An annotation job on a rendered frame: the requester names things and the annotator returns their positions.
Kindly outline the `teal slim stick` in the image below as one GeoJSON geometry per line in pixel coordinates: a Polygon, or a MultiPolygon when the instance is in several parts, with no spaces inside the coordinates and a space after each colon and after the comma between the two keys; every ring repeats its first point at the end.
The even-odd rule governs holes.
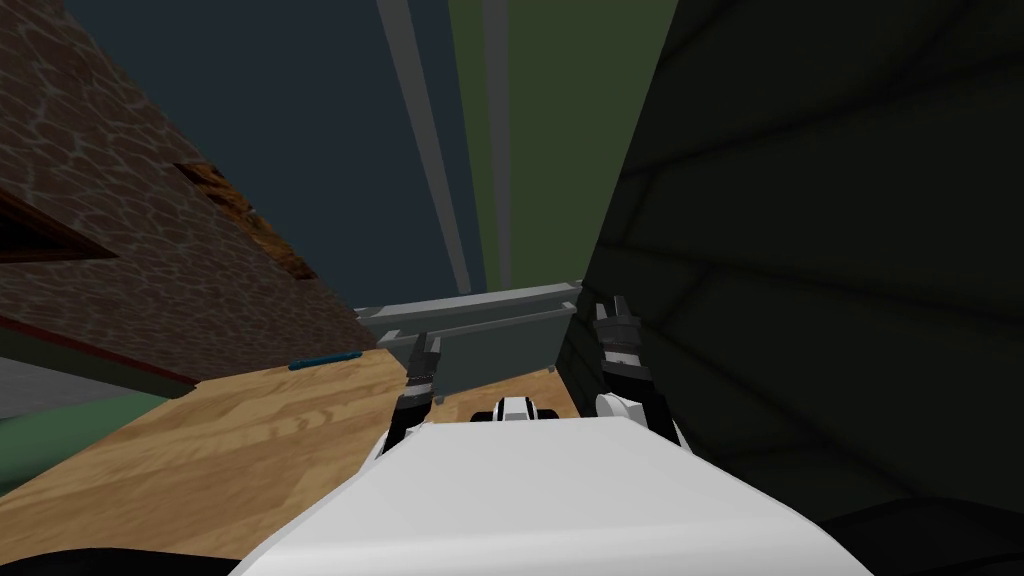
{"type": "Polygon", "coordinates": [[[361,356],[362,356],[362,353],[360,351],[354,351],[354,352],[347,352],[347,353],[341,353],[341,354],[334,354],[334,355],[329,355],[329,356],[323,356],[323,357],[317,357],[317,358],[302,359],[302,360],[297,360],[297,361],[294,361],[294,362],[290,363],[287,366],[287,368],[288,368],[289,371],[298,371],[298,370],[303,370],[303,369],[317,367],[317,366],[324,366],[324,365],[333,364],[333,363],[345,362],[345,361],[349,361],[349,360],[360,358],[361,356]]]}

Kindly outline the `brown wall picture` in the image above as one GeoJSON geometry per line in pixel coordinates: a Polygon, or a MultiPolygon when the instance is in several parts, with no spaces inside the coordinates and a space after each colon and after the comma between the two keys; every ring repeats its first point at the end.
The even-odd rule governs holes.
{"type": "Polygon", "coordinates": [[[296,280],[318,278],[215,165],[175,163],[174,166],[290,276],[296,280]]]}

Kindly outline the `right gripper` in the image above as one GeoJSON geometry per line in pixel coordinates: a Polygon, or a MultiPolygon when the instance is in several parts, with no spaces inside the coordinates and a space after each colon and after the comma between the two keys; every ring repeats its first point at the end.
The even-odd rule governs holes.
{"type": "Polygon", "coordinates": [[[632,316],[623,295],[614,295],[614,307],[615,316],[608,317],[604,304],[595,304],[593,327],[599,342],[602,346],[640,347],[640,319],[632,316]]]}

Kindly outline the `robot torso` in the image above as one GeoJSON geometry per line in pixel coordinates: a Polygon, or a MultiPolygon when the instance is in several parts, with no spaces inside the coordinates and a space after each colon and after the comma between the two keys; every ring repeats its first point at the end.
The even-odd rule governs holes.
{"type": "Polygon", "coordinates": [[[624,417],[427,423],[230,576],[872,576],[807,518],[624,417]]]}

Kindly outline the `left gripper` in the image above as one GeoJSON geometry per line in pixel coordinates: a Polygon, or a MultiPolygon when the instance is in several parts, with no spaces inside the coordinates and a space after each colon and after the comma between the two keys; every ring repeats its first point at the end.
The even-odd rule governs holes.
{"type": "Polygon", "coordinates": [[[420,332],[409,357],[407,370],[409,386],[432,384],[440,360],[441,338],[436,337],[427,349],[428,333],[420,332]]]}

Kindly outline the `dark window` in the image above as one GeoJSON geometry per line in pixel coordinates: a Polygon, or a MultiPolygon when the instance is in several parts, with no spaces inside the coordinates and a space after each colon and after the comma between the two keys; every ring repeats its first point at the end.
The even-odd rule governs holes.
{"type": "Polygon", "coordinates": [[[117,257],[83,234],[0,188],[0,264],[117,257]]]}

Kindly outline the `grey drawer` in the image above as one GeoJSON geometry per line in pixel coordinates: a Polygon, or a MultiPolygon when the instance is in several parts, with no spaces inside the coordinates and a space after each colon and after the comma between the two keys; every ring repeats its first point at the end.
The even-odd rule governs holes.
{"type": "Polygon", "coordinates": [[[439,338],[437,403],[466,390],[552,370],[582,283],[562,282],[484,294],[357,308],[359,323],[403,367],[416,338],[439,338]]]}

